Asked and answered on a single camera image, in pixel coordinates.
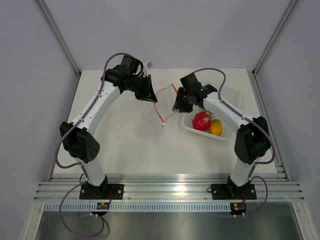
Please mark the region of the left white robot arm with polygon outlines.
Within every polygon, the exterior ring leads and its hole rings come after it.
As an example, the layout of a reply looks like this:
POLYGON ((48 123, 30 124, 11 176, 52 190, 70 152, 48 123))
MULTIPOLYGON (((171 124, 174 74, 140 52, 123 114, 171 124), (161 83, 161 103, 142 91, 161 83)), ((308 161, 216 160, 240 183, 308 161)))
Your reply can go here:
POLYGON ((148 73, 151 64, 129 54, 121 56, 120 64, 104 67, 99 87, 85 108, 71 122, 64 121, 59 127, 61 140, 55 154, 63 147, 81 167, 85 179, 79 197, 83 200, 103 199, 110 193, 108 178, 97 160, 101 147, 94 134, 112 103, 124 91, 133 92, 139 101, 158 101, 148 73))

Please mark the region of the yellow green mango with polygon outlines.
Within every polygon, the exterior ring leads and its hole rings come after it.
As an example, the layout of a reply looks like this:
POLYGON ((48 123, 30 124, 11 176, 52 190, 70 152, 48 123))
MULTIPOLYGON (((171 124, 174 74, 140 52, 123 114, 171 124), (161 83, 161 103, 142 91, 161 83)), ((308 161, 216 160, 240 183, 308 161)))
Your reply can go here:
POLYGON ((221 136, 223 131, 222 122, 219 119, 213 119, 209 127, 209 133, 215 136, 221 136))

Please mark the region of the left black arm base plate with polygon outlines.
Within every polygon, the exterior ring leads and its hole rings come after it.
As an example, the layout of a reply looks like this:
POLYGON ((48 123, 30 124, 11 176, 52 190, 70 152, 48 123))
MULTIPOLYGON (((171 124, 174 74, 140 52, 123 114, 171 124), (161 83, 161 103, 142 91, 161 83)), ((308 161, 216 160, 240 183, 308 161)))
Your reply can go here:
POLYGON ((81 186, 79 198, 81 200, 122 200, 124 195, 123 184, 103 184, 93 186, 86 183, 81 186))

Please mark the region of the clear zip bag orange zipper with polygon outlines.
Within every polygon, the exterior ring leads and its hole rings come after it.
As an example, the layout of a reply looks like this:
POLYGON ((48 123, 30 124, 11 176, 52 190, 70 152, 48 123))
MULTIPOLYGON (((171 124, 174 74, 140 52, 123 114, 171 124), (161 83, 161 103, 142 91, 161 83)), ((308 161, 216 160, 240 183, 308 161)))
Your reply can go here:
POLYGON ((173 83, 156 91, 157 102, 143 101, 135 131, 141 135, 161 131, 177 110, 173 110, 178 89, 173 83))

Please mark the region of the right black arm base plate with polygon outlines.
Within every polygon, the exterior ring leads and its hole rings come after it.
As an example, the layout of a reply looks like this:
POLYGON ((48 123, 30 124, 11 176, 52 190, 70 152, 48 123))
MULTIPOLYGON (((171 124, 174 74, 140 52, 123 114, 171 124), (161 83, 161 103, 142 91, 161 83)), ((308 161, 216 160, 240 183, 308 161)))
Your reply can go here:
POLYGON ((233 187, 227 183, 214 183, 207 188, 213 200, 256 200, 255 185, 252 183, 233 187))

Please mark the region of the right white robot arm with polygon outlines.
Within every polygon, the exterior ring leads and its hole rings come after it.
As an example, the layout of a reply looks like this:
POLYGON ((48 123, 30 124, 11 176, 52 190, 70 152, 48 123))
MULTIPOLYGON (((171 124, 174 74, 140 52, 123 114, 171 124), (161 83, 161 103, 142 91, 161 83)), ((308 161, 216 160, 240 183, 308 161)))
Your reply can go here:
POLYGON ((182 86, 177 90, 174 109, 190 113, 194 106, 198 106, 219 117, 235 133, 237 161, 227 179, 226 190, 230 197, 239 198, 250 184, 256 165, 272 147, 266 119, 241 112, 222 98, 221 89, 210 84, 202 85, 194 73, 181 78, 180 82, 182 86))

